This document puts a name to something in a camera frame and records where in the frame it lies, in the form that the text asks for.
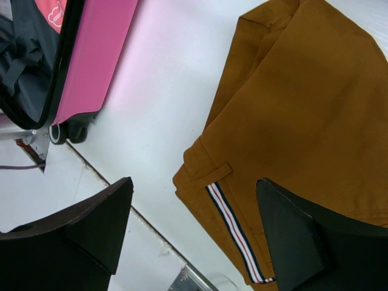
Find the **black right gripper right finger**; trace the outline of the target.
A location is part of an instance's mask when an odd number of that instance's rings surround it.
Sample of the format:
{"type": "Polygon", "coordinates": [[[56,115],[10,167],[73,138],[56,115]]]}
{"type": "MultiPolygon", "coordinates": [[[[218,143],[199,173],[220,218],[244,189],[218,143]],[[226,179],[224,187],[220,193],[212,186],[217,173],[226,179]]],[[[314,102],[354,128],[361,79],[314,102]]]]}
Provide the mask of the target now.
{"type": "Polygon", "coordinates": [[[387,229],[348,218],[269,179],[256,196],[279,290],[387,290],[387,229]]]}

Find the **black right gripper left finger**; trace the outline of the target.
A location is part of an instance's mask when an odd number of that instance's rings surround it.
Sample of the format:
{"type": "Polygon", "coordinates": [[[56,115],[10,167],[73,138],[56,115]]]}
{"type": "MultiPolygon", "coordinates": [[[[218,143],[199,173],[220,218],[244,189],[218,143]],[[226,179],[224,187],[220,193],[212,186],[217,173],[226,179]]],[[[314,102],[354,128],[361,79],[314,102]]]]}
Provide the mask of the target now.
{"type": "Polygon", "coordinates": [[[70,207],[1,234],[1,290],[107,290],[127,230],[125,177],[70,207]]]}

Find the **brown trousers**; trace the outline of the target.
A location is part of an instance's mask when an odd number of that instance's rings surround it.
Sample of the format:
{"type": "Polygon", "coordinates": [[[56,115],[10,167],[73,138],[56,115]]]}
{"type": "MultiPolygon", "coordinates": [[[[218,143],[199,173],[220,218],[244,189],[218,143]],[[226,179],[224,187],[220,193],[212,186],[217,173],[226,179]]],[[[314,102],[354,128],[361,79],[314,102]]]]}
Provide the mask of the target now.
{"type": "Polygon", "coordinates": [[[204,131],[173,177],[245,283],[277,290],[262,178],[387,226],[387,60],[326,1],[267,1],[239,17],[204,131]]]}

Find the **pink hard-shell suitcase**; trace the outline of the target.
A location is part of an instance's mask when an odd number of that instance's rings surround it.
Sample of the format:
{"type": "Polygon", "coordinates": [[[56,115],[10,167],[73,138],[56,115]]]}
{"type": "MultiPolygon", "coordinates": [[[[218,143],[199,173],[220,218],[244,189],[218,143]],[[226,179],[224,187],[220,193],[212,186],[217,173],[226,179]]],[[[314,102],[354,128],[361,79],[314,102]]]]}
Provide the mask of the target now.
{"type": "Polygon", "coordinates": [[[1,2],[1,111],[54,144],[79,144],[102,109],[136,1],[74,1],[63,35],[37,33],[32,1],[1,2]]]}

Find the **coral patterned garment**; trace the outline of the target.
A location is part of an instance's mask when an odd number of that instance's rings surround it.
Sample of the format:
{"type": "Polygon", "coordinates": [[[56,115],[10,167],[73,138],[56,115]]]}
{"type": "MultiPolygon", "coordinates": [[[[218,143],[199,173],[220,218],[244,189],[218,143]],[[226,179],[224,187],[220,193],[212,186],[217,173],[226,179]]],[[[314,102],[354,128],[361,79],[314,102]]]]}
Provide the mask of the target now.
{"type": "Polygon", "coordinates": [[[33,22],[37,33],[63,35],[67,30],[68,14],[74,1],[32,1],[33,22]]]}

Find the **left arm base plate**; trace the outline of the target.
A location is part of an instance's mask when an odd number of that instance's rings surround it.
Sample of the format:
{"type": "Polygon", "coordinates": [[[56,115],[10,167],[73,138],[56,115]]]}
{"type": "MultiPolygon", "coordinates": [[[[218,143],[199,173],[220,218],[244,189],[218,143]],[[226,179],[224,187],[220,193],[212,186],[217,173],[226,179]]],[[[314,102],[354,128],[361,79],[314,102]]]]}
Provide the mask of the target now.
{"type": "Polygon", "coordinates": [[[34,162],[30,166],[1,165],[1,170],[39,169],[44,173],[50,145],[48,135],[48,130],[24,130],[11,127],[1,128],[1,141],[13,140],[34,162]]]}

